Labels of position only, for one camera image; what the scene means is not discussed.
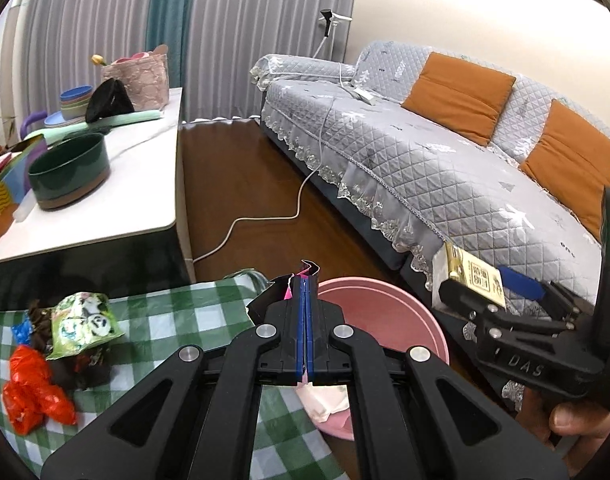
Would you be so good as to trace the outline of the right hand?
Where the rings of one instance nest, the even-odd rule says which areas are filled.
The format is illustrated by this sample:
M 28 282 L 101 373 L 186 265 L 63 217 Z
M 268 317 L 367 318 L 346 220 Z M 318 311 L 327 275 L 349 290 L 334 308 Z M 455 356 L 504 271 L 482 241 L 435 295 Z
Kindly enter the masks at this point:
M 565 402 L 547 408 L 539 391 L 525 388 L 516 421 L 539 441 L 552 447 L 550 436 L 575 437 L 564 457 L 572 478 L 582 471 L 610 435 L 610 412 L 590 401 Z

